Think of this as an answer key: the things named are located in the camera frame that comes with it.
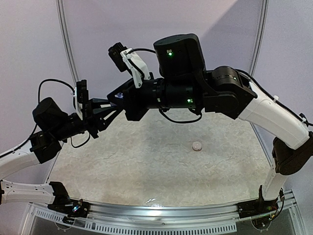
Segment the lavender earbud charging case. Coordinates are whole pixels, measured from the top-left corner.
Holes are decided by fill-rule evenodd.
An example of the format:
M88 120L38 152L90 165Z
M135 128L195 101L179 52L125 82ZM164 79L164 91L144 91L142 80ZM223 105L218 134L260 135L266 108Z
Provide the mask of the lavender earbud charging case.
M123 94L122 93L118 93L115 95L116 98L118 99L123 99Z

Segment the pink earbud charging case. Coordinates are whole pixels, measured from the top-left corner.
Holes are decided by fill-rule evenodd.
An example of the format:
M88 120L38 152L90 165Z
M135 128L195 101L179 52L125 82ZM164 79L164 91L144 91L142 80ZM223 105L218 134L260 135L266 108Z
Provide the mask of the pink earbud charging case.
M201 151L202 150L202 143L199 141L195 141L192 143L192 149L194 151Z

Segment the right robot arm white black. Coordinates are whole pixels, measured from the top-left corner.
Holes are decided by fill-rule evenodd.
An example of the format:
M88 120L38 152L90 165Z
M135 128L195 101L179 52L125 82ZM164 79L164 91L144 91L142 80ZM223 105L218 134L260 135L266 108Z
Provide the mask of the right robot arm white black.
M108 95L124 110L129 121L139 121L149 109L164 114L170 109L221 113L248 121L274 135L274 169L259 187L253 202L256 213L264 213L282 199L287 177L298 172L313 154L313 133L303 114L297 115L271 96L245 71L229 66L207 70L196 34L178 34L157 40L152 53L159 63L160 78L154 79L138 49L116 43L108 54L117 68L128 71L130 80Z

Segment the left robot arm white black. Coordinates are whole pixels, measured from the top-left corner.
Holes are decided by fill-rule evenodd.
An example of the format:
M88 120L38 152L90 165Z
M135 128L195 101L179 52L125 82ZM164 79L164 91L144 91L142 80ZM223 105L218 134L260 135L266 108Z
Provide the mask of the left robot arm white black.
M47 184L14 183L6 177L24 168L43 164L57 156L61 142L88 132L94 139L105 130L121 108L106 99L93 98L83 104L83 114L68 115L51 97L39 102L32 114L40 131L25 142L0 156L0 202L34 202L55 205L61 212L69 212L73 203L61 182Z

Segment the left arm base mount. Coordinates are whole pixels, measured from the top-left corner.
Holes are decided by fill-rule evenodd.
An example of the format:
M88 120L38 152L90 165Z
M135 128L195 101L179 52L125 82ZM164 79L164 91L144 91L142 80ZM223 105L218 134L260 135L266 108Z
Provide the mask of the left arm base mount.
M87 218L90 210L90 203L83 199L74 200L69 197L56 198L52 204L48 204L48 209L66 214L71 218Z

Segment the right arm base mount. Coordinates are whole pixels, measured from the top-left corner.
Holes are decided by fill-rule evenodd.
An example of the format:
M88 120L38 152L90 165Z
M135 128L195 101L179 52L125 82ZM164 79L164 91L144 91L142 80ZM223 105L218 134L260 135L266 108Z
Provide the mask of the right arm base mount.
M278 198L265 200L262 196L259 196L257 199L239 202L236 204L236 207L241 219L268 214L270 212L273 212L274 215L278 215L281 211L278 205Z

